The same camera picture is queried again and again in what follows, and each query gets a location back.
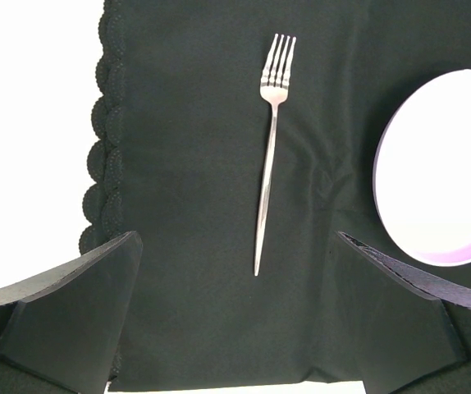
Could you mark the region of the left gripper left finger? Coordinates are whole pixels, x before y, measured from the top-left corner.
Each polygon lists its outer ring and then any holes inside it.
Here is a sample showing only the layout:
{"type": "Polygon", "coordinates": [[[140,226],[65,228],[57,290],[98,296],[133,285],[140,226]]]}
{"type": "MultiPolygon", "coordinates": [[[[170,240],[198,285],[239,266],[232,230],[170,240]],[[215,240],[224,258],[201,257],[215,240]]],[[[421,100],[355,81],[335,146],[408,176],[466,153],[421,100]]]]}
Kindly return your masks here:
{"type": "Polygon", "coordinates": [[[142,255],[129,231],[0,288],[0,393],[103,393],[142,255]]]}

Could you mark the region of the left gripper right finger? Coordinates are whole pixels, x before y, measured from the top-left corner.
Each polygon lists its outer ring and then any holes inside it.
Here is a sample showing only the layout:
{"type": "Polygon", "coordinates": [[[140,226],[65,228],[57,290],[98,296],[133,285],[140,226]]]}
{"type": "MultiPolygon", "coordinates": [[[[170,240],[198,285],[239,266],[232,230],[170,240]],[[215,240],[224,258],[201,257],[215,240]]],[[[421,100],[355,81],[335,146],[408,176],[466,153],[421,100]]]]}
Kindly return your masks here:
{"type": "Polygon", "coordinates": [[[471,393],[471,286],[336,233],[338,282],[368,393],[471,393]]]}

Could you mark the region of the purple plate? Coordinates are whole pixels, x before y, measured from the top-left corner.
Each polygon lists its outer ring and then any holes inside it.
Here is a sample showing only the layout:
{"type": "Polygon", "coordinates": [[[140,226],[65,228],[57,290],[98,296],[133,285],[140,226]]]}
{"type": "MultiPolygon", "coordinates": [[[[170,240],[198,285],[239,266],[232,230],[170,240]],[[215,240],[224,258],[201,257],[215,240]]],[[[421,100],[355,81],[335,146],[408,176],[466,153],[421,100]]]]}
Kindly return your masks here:
{"type": "Polygon", "coordinates": [[[373,197],[405,254],[471,263],[471,69],[431,79],[396,109],[377,145],[373,197]]]}

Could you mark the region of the black cloth placemat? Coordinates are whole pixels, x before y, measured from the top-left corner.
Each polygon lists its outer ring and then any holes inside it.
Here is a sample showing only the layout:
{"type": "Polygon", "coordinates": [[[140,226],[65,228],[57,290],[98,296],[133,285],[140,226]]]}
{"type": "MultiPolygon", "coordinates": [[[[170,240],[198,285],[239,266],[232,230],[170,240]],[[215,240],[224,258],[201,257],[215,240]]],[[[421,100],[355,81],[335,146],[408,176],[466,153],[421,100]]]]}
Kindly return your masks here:
{"type": "Polygon", "coordinates": [[[336,233],[426,268],[378,216],[373,162],[415,89],[471,68],[471,1],[107,1],[80,256],[142,255],[105,390],[364,384],[336,233]],[[275,34],[297,38],[279,107],[260,273],[254,245],[275,34]]]}

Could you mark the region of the metal fork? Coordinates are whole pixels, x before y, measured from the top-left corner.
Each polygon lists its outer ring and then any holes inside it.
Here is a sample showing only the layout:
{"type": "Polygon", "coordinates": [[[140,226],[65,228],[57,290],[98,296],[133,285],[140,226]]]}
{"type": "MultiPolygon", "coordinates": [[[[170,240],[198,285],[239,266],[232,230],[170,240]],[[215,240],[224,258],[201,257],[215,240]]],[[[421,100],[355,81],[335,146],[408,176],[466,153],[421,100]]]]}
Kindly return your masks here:
{"type": "Polygon", "coordinates": [[[271,109],[270,126],[263,161],[254,245],[254,276],[260,273],[272,188],[272,169],[277,142],[279,107],[288,99],[291,68],[297,38],[275,34],[263,66],[259,84],[261,98],[271,109]]]}

